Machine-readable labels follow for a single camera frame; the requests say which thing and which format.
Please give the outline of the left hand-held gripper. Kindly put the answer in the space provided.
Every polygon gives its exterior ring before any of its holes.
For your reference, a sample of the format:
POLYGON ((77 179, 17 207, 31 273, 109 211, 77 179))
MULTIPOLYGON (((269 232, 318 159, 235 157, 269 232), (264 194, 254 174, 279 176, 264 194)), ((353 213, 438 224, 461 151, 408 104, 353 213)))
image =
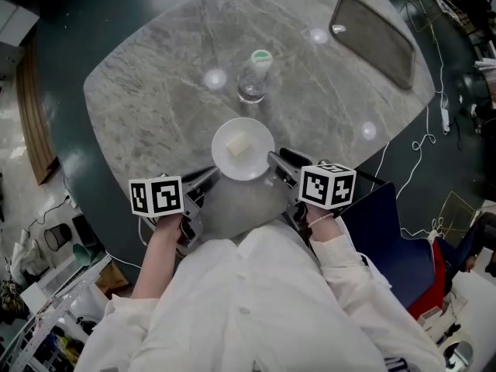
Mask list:
POLYGON ((131 179, 129 197, 132 213, 147 219, 181 215, 178 245, 190 248, 203 230, 200 218, 203 198, 221 176, 218 167, 205 167, 183 177, 162 175, 131 179))

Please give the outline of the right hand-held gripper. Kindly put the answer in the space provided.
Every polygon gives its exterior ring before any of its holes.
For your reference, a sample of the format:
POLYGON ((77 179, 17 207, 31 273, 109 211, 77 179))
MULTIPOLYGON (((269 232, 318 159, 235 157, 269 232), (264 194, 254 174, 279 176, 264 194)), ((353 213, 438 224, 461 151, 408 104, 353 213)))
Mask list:
POLYGON ((291 148, 269 152, 267 162, 289 188, 286 214, 298 231, 307 226, 308 205, 334 212, 352 202, 356 171, 351 168, 317 164, 315 158, 291 148))

